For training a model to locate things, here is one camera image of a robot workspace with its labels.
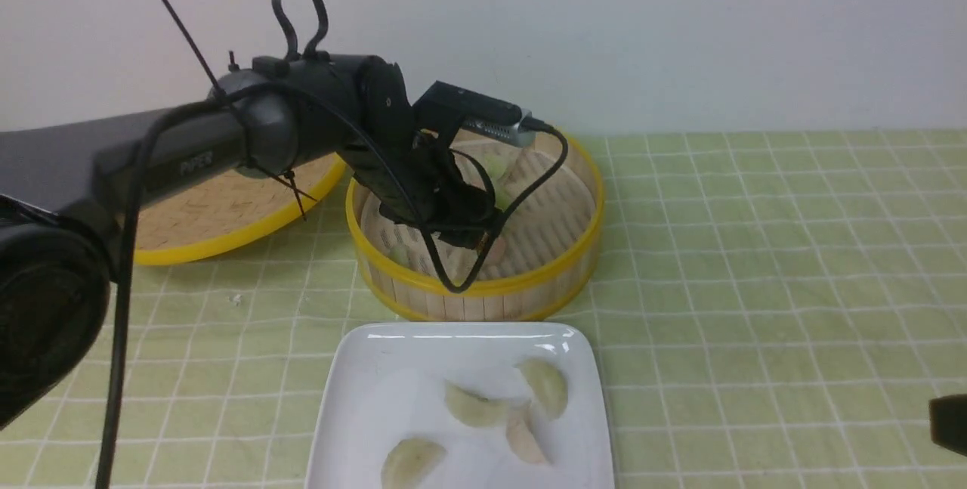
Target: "black object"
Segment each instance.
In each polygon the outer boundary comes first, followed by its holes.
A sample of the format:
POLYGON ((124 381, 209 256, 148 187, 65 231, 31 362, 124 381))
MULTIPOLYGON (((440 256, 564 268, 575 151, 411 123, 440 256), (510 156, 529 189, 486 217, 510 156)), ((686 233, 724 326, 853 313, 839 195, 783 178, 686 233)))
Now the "black object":
POLYGON ((930 401, 930 440, 967 457, 967 394, 930 401))
POLYGON ((514 104, 437 83, 410 106, 396 64, 318 51, 328 17, 322 0, 312 1, 319 28, 303 53, 280 0, 273 0, 286 58, 257 57, 243 70, 229 53, 229 73, 216 79, 162 0, 211 80, 208 99, 0 134, 0 429, 86 355, 106 316, 110 281, 117 282, 96 487, 110 483, 142 204, 228 169, 277 180, 298 199, 292 169, 336 152, 379 197, 381 213, 420 231, 441 282, 460 293, 476 279, 510 214, 567 158, 563 135, 514 104), (483 166, 470 159, 484 189, 467 184, 456 168, 450 142, 461 127, 518 145, 546 132, 558 138, 562 153, 501 212, 483 166), (477 250, 460 285, 446 276, 432 234, 477 250))

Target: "raw dumpling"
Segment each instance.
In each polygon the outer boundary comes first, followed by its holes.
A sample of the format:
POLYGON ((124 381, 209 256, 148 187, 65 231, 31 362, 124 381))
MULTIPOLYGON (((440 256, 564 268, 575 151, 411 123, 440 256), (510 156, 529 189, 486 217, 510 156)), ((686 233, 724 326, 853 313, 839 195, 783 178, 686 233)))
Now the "raw dumpling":
POLYGON ((567 381, 561 371, 542 358, 529 358, 517 368, 547 416, 551 420, 560 417, 567 407, 567 381))
POLYGON ((530 402, 511 410, 507 418, 507 443, 518 459, 530 465, 547 464, 547 457, 543 454, 531 428, 530 402))
POLYGON ((401 441, 383 463, 383 489, 416 489, 445 455, 446 449, 435 441, 424 438, 401 441))
POLYGON ((507 400, 491 400, 446 382, 446 409, 457 421, 470 427, 493 427, 507 416, 507 400))

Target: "bamboo steamer lid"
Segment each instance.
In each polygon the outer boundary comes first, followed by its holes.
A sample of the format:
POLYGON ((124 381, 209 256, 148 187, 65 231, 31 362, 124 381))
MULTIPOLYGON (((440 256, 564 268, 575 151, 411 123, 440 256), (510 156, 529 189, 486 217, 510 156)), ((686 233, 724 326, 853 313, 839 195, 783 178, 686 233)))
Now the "bamboo steamer lid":
MULTIPOLYGON (((453 148, 486 162, 511 162, 495 183, 514 199, 560 155, 552 135, 521 150, 466 132, 453 148)), ((518 207, 501 237, 507 250, 484 265, 477 282, 454 296, 436 277, 418 231, 379 214, 379 200, 352 182, 346 199, 360 275, 394 312, 411 320, 535 320, 563 307, 588 281, 598 259, 604 187, 593 159, 569 140, 565 165, 518 207)), ((476 169, 457 156, 466 181, 481 186, 476 169)), ((462 282, 477 255, 436 241, 446 272, 462 282)))
MULTIPOLYGON (((329 155, 294 169, 296 185, 321 200, 338 183, 345 162, 329 155)), ((315 203, 301 199, 305 211, 315 203)), ((215 257, 266 237, 296 219, 291 189, 272 179, 229 171, 141 211, 134 261, 178 265, 215 257)))

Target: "square white plate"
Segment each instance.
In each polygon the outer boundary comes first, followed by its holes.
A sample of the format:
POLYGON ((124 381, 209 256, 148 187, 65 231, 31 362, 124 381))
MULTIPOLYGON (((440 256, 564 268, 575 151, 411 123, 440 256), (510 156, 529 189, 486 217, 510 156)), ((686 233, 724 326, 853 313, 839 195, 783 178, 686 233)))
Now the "square white plate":
POLYGON ((307 489, 379 489, 387 453, 424 437, 446 457, 420 489, 614 489, 598 366, 587 338, 559 323, 377 323, 347 334, 332 362, 308 464, 307 489), (563 416, 535 407, 551 465, 521 462, 504 427, 473 429, 450 416, 448 379, 491 398, 532 398, 514 368, 539 356, 567 379, 563 416))

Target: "green checkered tablecloth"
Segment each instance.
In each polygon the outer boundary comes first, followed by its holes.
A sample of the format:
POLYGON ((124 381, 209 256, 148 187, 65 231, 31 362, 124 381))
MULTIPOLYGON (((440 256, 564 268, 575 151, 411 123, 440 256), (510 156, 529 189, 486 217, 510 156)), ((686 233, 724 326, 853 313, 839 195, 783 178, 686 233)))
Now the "green checkered tablecloth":
MULTIPOLYGON (((595 346, 624 489, 967 487, 926 403, 967 392, 967 132, 585 138, 595 346)), ((391 319, 344 190, 214 261, 141 268, 115 481, 303 486, 339 339, 391 319)), ((0 486, 93 479, 108 336, 0 433, 0 486)))

